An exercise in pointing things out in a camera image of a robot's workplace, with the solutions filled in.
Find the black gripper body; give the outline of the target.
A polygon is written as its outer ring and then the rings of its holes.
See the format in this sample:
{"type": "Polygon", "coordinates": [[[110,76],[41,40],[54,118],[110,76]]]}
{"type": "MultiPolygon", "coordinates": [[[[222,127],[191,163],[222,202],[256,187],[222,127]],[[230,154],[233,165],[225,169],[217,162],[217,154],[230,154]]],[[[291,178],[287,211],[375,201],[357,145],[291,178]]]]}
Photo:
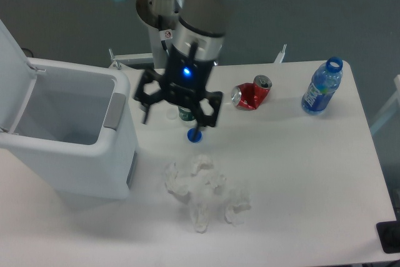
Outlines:
{"type": "Polygon", "coordinates": [[[216,93],[206,90],[214,61],[196,59],[198,52],[197,43],[190,44],[186,54],[171,46],[161,76],[161,95],[163,100],[195,112],[200,110],[201,101],[206,100],[215,111],[216,93]]]}

